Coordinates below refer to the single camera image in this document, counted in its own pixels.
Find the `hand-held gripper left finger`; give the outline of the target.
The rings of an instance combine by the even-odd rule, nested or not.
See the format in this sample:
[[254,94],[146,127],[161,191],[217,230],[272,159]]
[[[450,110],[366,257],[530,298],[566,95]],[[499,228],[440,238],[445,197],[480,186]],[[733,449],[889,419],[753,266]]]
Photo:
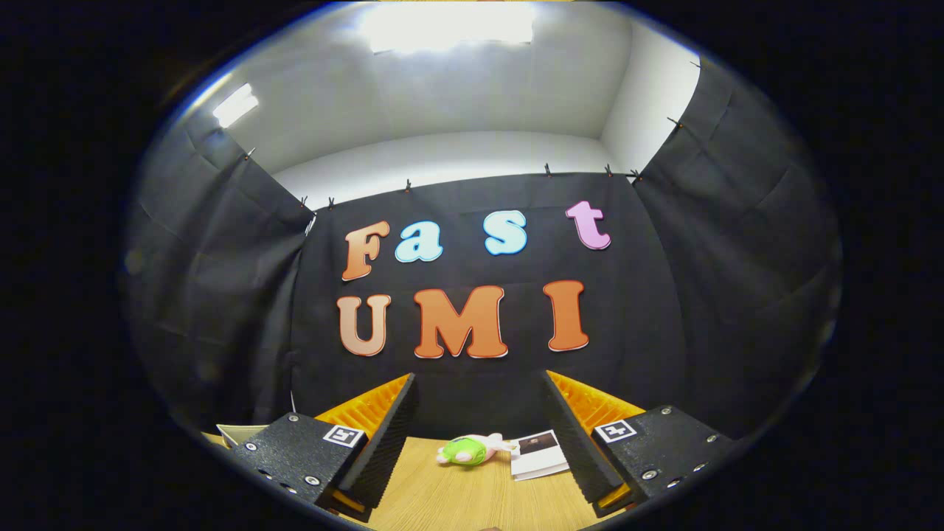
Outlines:
[[290,497],[368,522],[381,503],[418,405],[408,373],[316,417],[290,412],[243,442],[241,468]]

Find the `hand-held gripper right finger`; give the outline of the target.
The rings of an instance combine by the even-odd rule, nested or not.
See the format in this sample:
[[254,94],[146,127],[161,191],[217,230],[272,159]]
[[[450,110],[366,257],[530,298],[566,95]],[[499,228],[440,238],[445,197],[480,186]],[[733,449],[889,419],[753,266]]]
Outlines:
[[644,410],[554,371],[542,379],[546,417],[597,517],[681,491],[738,450],[681,408]]

